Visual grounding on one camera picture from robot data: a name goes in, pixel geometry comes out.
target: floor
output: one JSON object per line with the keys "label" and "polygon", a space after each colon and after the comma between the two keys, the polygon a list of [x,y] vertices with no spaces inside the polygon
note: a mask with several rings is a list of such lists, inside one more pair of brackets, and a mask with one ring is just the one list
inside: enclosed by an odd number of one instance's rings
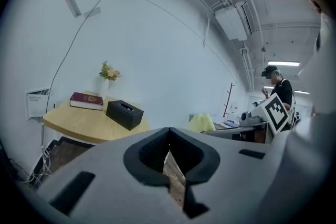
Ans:
{"label": "floor", "polygon": [[[60,146],[54,146],[50,153],[50,170],[54,173],[86,150],[88,149],[67,142],[62,142]],[[170,152],[163,167],[163,174],[167,175],[170,179],[170,194],[172,198],[182,208],[184,203],[185,178]],[[41,182],[43,183],[44,180],[46,180],[46,176],[41,178]]]}

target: black t-shirt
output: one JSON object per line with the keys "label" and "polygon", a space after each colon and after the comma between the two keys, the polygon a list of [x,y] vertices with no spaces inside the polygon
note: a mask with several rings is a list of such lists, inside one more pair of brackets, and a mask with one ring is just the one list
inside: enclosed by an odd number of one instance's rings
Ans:
{"label": "black t-shirt", "polygon": [[277,93],[278,97],[283,103],[292,106],[292,87],[288,80],[282,80],[280,83],[276,84],[272,90],[272,94]]}

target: yellow cloth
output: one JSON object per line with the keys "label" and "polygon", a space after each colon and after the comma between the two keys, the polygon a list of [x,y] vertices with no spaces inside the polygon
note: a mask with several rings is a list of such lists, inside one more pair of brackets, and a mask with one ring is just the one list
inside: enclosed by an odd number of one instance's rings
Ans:
{"label": "yellow cloth", "polygon": [[193,132],[215,131],[215,125],[208,113],[197,114],[188,123],[187,130]]}

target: desk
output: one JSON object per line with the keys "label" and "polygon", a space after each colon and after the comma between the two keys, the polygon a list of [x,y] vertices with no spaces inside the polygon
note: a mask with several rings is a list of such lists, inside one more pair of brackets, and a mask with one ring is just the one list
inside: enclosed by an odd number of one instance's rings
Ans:
{"label": "desk", "polygon": [[246,134],[253,134],[254,138],[255,135],[257,134],[257,143],[263,143],[263,144],[270,144],[274,138],[273,132],[271,128],[268,126],[268,122],[261,122],[257,124],[252,124],[252,125],[246,125],[246,126],[239,126],[237,128],[223,128],[220,130],[216,131],[211,131],[211,132],[202,132],[203,134],[211,135],[211,136],[216,136],[220,138],[225,138],[225,139],[234,139],[235,135],[240,135],[242,133]]}
{"label": "desk", "polygon": [[[88,91],[84,93],[97,95]],[[43,122],[47,127],[57,132],[95,144],[116,140],[151,129],[145,115],[142,116],[141,123],[131,131],[107,117],[107,104],[109,101],[115,100],[119,99],[106,97],[102,111],[74,108],[70,106],[70,101],[67,101],[44,115]],[[136,108],[141,108],[139,104],[130,104]]]}

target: tissue box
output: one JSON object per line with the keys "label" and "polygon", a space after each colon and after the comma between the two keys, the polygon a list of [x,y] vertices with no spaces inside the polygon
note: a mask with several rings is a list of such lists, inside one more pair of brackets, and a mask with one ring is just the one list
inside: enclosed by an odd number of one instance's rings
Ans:
{"label": "tissue box", "polygon": [[143,111],[124,101],[110,101],[106,116],[110,117],[128,130],[132,130],[141,122]]}

